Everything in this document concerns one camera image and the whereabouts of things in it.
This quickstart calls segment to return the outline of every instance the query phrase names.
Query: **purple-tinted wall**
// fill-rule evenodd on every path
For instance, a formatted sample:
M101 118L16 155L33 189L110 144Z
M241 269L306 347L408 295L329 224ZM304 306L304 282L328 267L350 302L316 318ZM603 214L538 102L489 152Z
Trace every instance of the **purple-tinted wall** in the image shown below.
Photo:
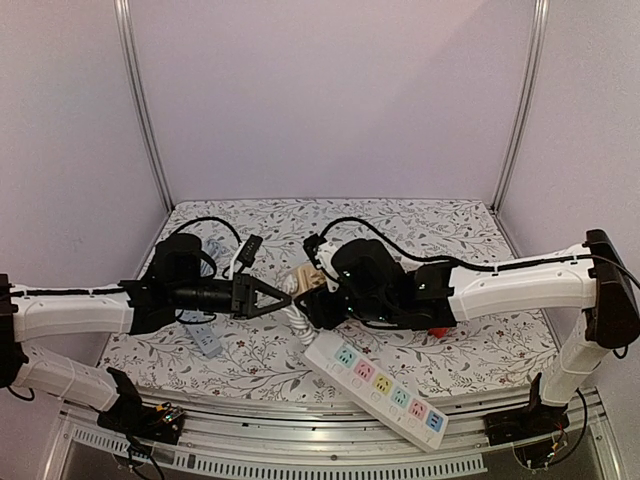
M640 274L640 3L551 2L531 116L503 219L522 253L605 229ZM556 313L561 336L575 312ZM640 478L640 345L593 378L630 478Z
M533 11L510 0L132 2L176 199L489 201Z
M164 212L148 166L113 2L0 3L0 272L35 286L134 274ZM49 348L95 361L104 338ZM59 402L0 391L0 477L32 480Z

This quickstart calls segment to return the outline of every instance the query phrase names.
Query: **table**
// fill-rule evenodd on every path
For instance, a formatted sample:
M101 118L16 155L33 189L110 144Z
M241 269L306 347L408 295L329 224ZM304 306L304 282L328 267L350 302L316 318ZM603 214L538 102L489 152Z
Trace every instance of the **table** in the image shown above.
M231 222L241 237L264 238L251 274L280 285L291 268L306 261L302 241L331 220L364 218L400 246L420 255L451 254L473 262L512 258L491 214L480 201L399 199L287 199L184 202L160 239L187 220L215 215ZM219 271L236 248L222 225L206 222L187 229L225 248ZM335 243L375 238L358 224L329 233ZM417 264L400 259L405 268ZM205 358L185 328L169 325L150 335L113 335L103 366L125 371L142 387L189 395L269 401L333 402L340 392L310 372L298 356L302 345L282 312L237 321L218 315L212 323L223 352ZM455 396L527 385L556 354L539 311L490 315L463 322L438 340L425 332L377 331L349 321L338 333L425 397Z

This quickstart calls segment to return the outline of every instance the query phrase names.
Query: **power strip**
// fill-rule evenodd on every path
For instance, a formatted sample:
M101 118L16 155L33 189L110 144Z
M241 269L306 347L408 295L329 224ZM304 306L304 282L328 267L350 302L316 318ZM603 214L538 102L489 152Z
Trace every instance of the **power strip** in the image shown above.
M337 334L321 332L307 347L303 360L360 408L417 447L426 452L440 447L449 418Z

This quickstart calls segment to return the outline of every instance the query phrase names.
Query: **black cable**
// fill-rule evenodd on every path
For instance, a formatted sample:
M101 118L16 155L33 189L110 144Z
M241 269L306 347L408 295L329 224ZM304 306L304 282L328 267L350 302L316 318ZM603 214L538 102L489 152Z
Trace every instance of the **black cable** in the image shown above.
M207 323L211 323L213 322L216 318L218 318L218 315L216 315L215 313L211 314L211 318L209 318L208 320L202 320L202 321L197 321L197 322L188 322L186 320L182 320L182 314L184 313L184 310L182 310L178 315L176 315L176 322L182 324L182 325L205 325Z
M138 471L138 467L133 464L133 452L135 451L138 455L147 457L151 462L151 464L156 469L156 472L158 472L159 479L165 480L164 472L160 468L160 465L158 465L158 462L156 462L155 458L153 458L153 455L151 455L144 448L142 448L142 444L140 444L140 442L138 442L131 435L127 435L126 437L130 444L129 448L127 449L127 454L129 456L129 468L131 468L131 471L135 473L139 478L142 478L143 480L152 480L151 478L140 473Z
M601 257L600 255L589 255L590 258L596 258L598 260L602 260L603 262L607 262L610 263L611 265L613 265L614 267L616 267L618 270L620 270L629 280L631 280L631 282L636 286L636 288L640 289L640 280L638 280L633 273L631 273L629 270L627 270L625 267L623 267L622 265L620 265L618 262L614 262L613 260L607 258L607 257Z
M375 233L378 237L380 237L382 240L384 240L389 246L391 246L398 253L400 253L404 257L408 258L409 260L413 260L414 262L419 262L419 263L448 262L448 263L452 264L453 266L463 267L463 268L466 268L467 270L472 270L474 272L493 272L493 273L498 273L498 272L504 272L504 271L509 271L509 270L517 270L517 269L520 269L520 268L535 267L535 266L538 266L538 265L544 265L544 264L549 264L549 263L563 263L563 262L569 262L569 261L574 261L574 260L585 260L587 258L591 258L592 257L591 255L576 255L576 256L573 256L573 255L569 256L568 255L568 256L564 256L564 257L549 257L549 258L540 258L540 259L536 259L536 260L525 260L524 262L507 263L507 264L502 264L502 265L498 265L498 266L495 266L495 267L494 266L489 266L489 265L476 265L474 263L466 262L464 260L461 260L459 258L453 257L451 255L433 255L433 256L430 256L430 257L420 257L418 255L414 255L412 253L407 252L402 247L400 247L397 243L395 243L393 240L391 240L389 237L387 237L384 233L382 233L380 230L378 230L376 227L371 225L366 220L363 220L363 219L358 218L358 217L341 217L341 218L338 218L338 219L332 221L331 223L329 223L324 228L324 230L322 230L322 233L320 234L320 236L324 237L332 227L334 227L335 225L338 225L339 223L344 223L344 222L356 222L356 223L359 223L361 225L364 225L369 230L371 230L373 233Z
M242 241L240 240L240 235L238 234L236 229L233 227L233 225L231 225L229 222L227 222L226 220L224 220L224 219L222 219L220 217L198 217L198 218L194 218L193 220L189 220L188 222L185 222L182 225L180 225L178 228L176 228L171 233L171 235L173 235L175 233L180 233L185 228L187 228L187 227L189 227L191 225L195 225L196 223L201 223L201 222L218 222L218 223L224 225L225 227L227 227L231 231L231 233L233 233L233 236L236 238L236 241L238 242L238 245L240 245L242 243Z
M584 408L584 419L582 421L582 430L580 431L580 436L578 437L578 440L576 440L576 443L573 445L573 447L571 447L571 450L569 450L566 455L556 460L555 462L549 463L549 466L557 465L559 463L564 462L567 458L569 458L573 454L573 452L575 452L578 449L578 447L580 446L580 442L582 442L582 439L587 433L587 423L589 421L589 408L587 407L587 401L585 400L582 392L580 390L577 390L577 393L578 393L578 396L580 397L580 400L582 400L582 407Z
M360 320L360 322L367 328L371 328L372 330L407 330L407 327L401 327L400 325L372 325L370 322L366 320Z
M222 278L224 278L225 280L230 280L229 276L227 275L229 273L229 270L231 270L231 265L227 265L222 271ZM244 271L244 265L240 265L240 268L238 269L238 271L233 273L234 274L242 273L243 271Z
M15 392L11 387L7 387L7 390L9 390L9 393L11 395L13 395L16 398L19 398L23 402L33 402L36 399L36 393L33 391L33 388L29 389L29 393L31 394L30 397L25 397L24 395L20 395L19 393Z
M627 356L627 353L629 353L629 345L624 346L624 350L622 351L622 353L618 353L617 350L613 351L613 354L618 360L622 360L623 358L625 358Z

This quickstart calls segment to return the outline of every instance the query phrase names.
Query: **white robotic arm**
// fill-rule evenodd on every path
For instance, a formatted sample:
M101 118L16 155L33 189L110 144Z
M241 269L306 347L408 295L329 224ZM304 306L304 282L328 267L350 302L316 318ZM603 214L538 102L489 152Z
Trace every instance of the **white robotic arm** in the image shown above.
M234 259L243 268L250 266L261 242L250 236ZM98 410L98 423L103 427L177 442L181 409L144 407L123 372L81 365L33 343L23 346L23 342L87 332L151 333L176 321L177 309L248 319L290 303L288 295L250 275L235 273L231 280L203 277L202 261L215 272L213 260L202 252L197 237L174 234L156 246L140 280L93 289L37 289L10 285L7 275L0 274L0 388L44 391ZM278 301L258 307L258 292Z
M518 261L474 265L404 252L424 265L406 272L378 240L357 239L340 248L314 235L305 241L311 262L327 285L299 295L296 305L316 328L347 318L382 328L454 327L482 315L538 308L575 307L581 314L553 363L536 377L529 405L485 417L492 444L521 440L566 427L567 404L576 389L617 348L640 336L630 277L607 235L587 232L584 244Z

